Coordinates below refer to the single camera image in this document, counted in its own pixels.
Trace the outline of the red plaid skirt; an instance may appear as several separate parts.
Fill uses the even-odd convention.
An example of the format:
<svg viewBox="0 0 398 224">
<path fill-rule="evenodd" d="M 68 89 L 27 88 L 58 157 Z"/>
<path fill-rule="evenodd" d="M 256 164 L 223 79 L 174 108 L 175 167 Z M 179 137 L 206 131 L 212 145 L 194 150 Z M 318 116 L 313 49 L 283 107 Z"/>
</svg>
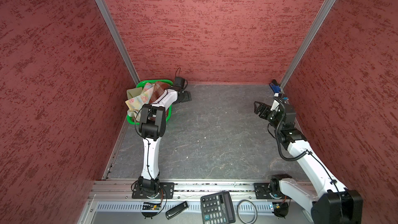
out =
<svg viewBox="0 0 398 224">
<path fill-rule="evenodd" d="M 165 90 L 167 90 L 170 87 L 168 83 L 165 82 L 156 82 L 154 83 L 153 88 L 153 93 L 151 95 L 151 98 L 149 100 L 149 103 L 154 103 L 156 102 L 164 93 Z"/>
</svg>

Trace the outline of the green plastic basket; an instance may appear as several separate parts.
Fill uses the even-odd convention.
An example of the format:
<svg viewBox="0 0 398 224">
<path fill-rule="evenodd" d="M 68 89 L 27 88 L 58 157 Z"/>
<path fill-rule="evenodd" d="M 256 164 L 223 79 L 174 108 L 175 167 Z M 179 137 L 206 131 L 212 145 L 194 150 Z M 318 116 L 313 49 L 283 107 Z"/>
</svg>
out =
<svg viewBox="0 0 398 224">
<path fill-rule="evenodd" d="M 128 107 L 126 117 L 128 123 L 139 124 L 141 116 L 139 111 L 143 105 L 157 102 L 172 85 L 173 82 L 168 79 L 144 80 L 135 88 L 127 90 L 127 101 L 125 101 L 125 104 Z"/>
</svg>

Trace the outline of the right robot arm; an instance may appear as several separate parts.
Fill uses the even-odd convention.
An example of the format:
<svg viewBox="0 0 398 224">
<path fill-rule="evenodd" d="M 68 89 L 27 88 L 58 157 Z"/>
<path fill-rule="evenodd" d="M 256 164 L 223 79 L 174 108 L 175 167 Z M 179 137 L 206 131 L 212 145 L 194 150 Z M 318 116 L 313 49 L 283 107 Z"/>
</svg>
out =
<svg viewBox="0 0 398 224">
<path fill-rule="evenodd" d="M 359 224 L 363 199 L 340 182 L 315 154 L 304 134 L 295 127 L 296 112 L 283 98 L 275 96 L 272 105 L 254 102 L 254 113 L 274 128 L 280 157 L 297 162 L 312 183 L 315 193 L 288 174 L 273 175 L 266 192 L 273 199 L 290 198 L 299 204 L 314 224 Z"/>
</svg>

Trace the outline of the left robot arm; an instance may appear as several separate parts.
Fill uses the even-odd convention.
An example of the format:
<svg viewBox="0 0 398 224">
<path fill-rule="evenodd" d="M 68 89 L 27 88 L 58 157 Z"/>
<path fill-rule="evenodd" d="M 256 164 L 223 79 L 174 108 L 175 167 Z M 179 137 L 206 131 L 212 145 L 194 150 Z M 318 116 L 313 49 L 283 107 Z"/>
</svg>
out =
<svg viewBox="0 0 398 224">
<path fill-rule="evenodd" d="M 137 192 L 144 197 L 154 199 L 161 193 L 159 180 L 159 149 L 160 142 L 166 131 L 167 113 L 173 104 L 189 102 L 192 100 L 191 92 L 172 86 L 150 104 L 143 105 L 139 111 L 140 124 L 137 133 L 144 144 L 144 160 L 141 176 L 135 187 Z"/>
</svg>

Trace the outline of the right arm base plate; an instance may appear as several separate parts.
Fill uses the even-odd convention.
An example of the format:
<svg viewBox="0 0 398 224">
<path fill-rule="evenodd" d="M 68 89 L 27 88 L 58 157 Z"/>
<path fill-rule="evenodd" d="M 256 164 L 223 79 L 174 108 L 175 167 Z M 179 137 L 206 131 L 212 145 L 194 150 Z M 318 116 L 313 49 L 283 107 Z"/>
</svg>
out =
<svg viewBox="0 0 398 224">
<path fill-rule="evenodd" d="M 269 183 L 254 183 L 254 192 L 257 200 L 279 200 L 281 197 L 272 194 Z"/>
</svg>

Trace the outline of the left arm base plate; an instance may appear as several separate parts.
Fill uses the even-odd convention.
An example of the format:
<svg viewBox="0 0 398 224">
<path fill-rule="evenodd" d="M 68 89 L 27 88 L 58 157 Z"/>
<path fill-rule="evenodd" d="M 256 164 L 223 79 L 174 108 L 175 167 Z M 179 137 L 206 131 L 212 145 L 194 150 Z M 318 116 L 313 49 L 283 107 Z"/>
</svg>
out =
<svg viewBox="0 0 398 224">
<path fill-rule="evenodd" d="M 132 199 L 155 199 L 155 200 L 165 200 L 166 198 L 172 199 L 174 195 L 174 183 L 160 183 L 159 192 L 154 195 L 147 195 L 142 189 L 140 189 L 139 184 L 135 183 L 132 190 Z"/>
</svg>

